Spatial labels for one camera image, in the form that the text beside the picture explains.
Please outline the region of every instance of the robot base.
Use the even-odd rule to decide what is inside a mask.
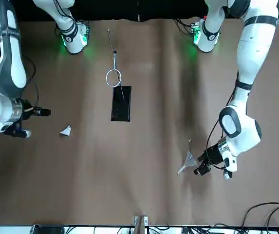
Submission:
[[[217,44],[218,37],[220,33],[213,39],[208,40],[206,35],[203,32],[203,23],[204,19],[196,23],[196,26],[199,26],[199,31],[195,34],[193,43],[203,52],[210,52],[213,50],[214,46]]]
[[[62,35],[64,46],[71,54],[79,53],[88,43],[88,35],[90,33],[89,27],[83,23],[76,23],[78,27],[78,32],[73,38],[72,42],[68,42],[66,35]]]

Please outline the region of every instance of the white paper piece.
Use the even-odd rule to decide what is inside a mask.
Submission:
[[[68,125],[68,126],[66,127],[66,129],[63,130],[63,131],[61,131],[60,133],[63,134],[63,135],[65,135],[65,136],[70,136],[70,133],[71,133],[71,126]]]

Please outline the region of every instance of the clear plastic piece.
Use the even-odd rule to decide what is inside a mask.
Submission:
[[[192,154],[190,151],[187,153],[187,157],[185,160],[184,165],[181,167],[181,169],[178,171],[177,175],[179,175],[186,167],[192,167],[192,166],[198,166],[197,161],[193,158]]]

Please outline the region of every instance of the ring stand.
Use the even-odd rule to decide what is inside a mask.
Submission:
[[[113,49],[111,34],[109,28],[107,28],[110,46],[113,55],[113,69],[109,70],[106,74],[106,83],[108,86],[113,88],[112,97],[112,110],[111,110],[111,121],[123,121],[130,122],[130,93],[131,86],[122,86],[122,76],[120,71],[116,68],[116,54],[117,51]],[[116,72],[118,82],[112,85],[108,82],[108,75],[110,72]]]

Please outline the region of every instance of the green led light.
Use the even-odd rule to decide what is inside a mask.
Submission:
[[[81,42],[83,44],[83,46],[87,45],[87,38],[86,36],[83,36],[83,35],[79,35],[80,36],[80,39],[81,39]]]
[[[198,32],[196,32],[196,33],[194,34],[194,37],[193,37],[193,43],[194,43],[194,44],[197,45],[197,44],[199,43],[200,36],[201,36],[201,32],[200,32],[200,31],[198,31]]]
[[[63,36],[61,35],[61,38],[63,40],[63,45],[66,46],[66,42],[65,42],[65,39],[63,38]]]

